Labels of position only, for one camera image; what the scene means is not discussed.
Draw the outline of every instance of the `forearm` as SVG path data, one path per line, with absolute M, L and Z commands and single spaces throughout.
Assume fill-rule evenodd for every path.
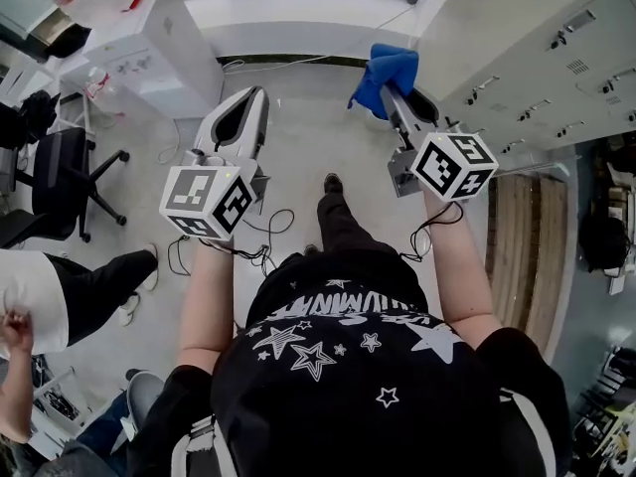
M 182 313 L 179 364 L 211 372 L 216 357 L 208 354 L 222 352 L 233 333 L 234 256 L 199 243 Z
M 429 217 L 446 207 L 446 203 L 428 189 L 424 189 L 424 199 Z M 458 215 L 459 209 L 451 207 L 442 220 L 453 221 Z M 490 284 L 466 218 L 454 225 L 431 225 L 429 231 L 439 300 L 446 323 L 492 315 Z
M 33 382 L 31 353 L 14 350 L 9 359 L 9 373 L 0 396 L 0 431 L 18 443 L 27 443 L 31 435 Z

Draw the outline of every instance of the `foot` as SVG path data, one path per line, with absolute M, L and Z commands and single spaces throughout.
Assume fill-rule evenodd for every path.
M 157 253 L 157 247 L 154 243 L 150 243 L 146 245 L 144 250 L 147 250 L 152 253 L 152 255 L 159 260 L 159 254 Z M 157 282 L 159 282 L 159 268 L 155 268 L 152 273 L 146 277 L 146 280 L 141 283 L 144 289 L 148 291 L 152 291 L 157 286 Z
M 313 254 L 318 254 L 319 252 L 320 250 L 318 249 L 318 247 L 316 247 L 313 243 L 310 243 L 305 247 L 303 254 L 305 256 L 311 256 Z
M 119 306 L 117 311 L 119 312 L 119 325 L 122 327 L 126 327 L 130 325 L 132 321 L 133 314 L 137 306 L 139 305 L 139 293 L 136 291 L 128 297 L 126 303 L 122 306 Z
M 141 373 L 141 370 L 135 368 L 129 369 L 128 371 L 126 371 L 126 380 L 130 382 L 137 373 Z
M 336 193 L 341 195 L 345 191 L 342 185 L 342 180 L 340 180 L 340 177 L 336 175 L 335 173 L 330 173 L 329 175 L 325 177 L 324 186 L 325 186 L 325 194 Z

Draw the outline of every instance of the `white box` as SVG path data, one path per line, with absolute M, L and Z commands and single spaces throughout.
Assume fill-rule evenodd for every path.
M 223 70 L 183 0 L 141 0 L 94 29 L 83 54 L 171 118 L 204 117 L 221 100 Z M 175 89 L 187 103 L 167 102 Z
M 499 163 L 477 134 L 429 132 L 410 171 L 446 202 L 477 196 Z
M 256 199 L 236 166 L 173 166 L 159 212 L 182 234 L 229 240 Z

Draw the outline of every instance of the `white t-shirt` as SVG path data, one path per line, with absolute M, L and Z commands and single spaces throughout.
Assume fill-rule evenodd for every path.
M 31 314 L 33 355 L 67 347 L 67 302 L 58 274 L 43 252 L 0 249 L 0 315 L 10 309 Z M 0 356 L 9 356 L 1 338 Z

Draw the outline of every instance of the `office chair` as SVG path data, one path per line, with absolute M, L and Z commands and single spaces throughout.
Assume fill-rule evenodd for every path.
M 33 177 L 17 171 L 16 179 L 32 187 L 33 214 L 17 210 L 0 218 L 0 247 L 9 248 L 30 237 L 66 240 L 79 219 L 79 236 L 90 241 L 85 231 L 88 198 L 104 209 L 118 225 L 126 217 L 118 214 L 97 191 L 97 180 L 117 160 L 127 162 L 130 154 L 119 150 L 92 173 L 89 151 L 95 143 L 81 128 L 64 129 L 42 138 L 36 151 Z

